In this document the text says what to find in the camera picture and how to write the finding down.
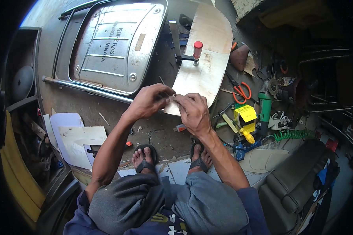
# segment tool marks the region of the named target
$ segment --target blue tool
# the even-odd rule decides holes
[[[234,157],[237,159],[237,161],[241,161],[245,158],[245,153],[253,150],[254,148],[257,148],[262,145],[261,139],[258,139],[255,141],[254,144],[251,144],[250,146],[243,146],[241,142],[238,141],[238,137],[234,137],[234,144],[233,144],[233,152],[234,152]]]

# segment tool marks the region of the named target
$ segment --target green angle grinder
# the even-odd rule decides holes
[[[257,116],[258,122],[256,128],[258,129],[258,134],[265,135],[268,132],[269,118],[271,117],[271,105],[274,96],[278,92],[278,82],[276,79],[271,79],[265,81],[263,88],[259,91],[259,103],[260,103],[260,113]]]

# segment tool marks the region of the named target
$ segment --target gray sweatpants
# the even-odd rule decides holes
[[[122,235],[140,227],[164,204],[163,187],[152,174],[124,176],[100,187],[88,214],[97,227]],[[172,210],[192,234],[233,234],[248,224],[248,215],[237,193],[204,172],[187,175],[185,185],[171,184]]]

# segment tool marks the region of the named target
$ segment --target brown cone-shaped leather piece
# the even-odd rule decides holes
[[[243,71],[246,66],[248,56],[248,46],[243,45],[230,53],[231,64],[239,71]]]

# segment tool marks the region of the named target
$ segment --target red clamp handle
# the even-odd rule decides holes
[[[195,59],[199,59],[201,56],[201,51],[202,51],[202,42],[201,41],[196,41],[193,44],[193,57]]]

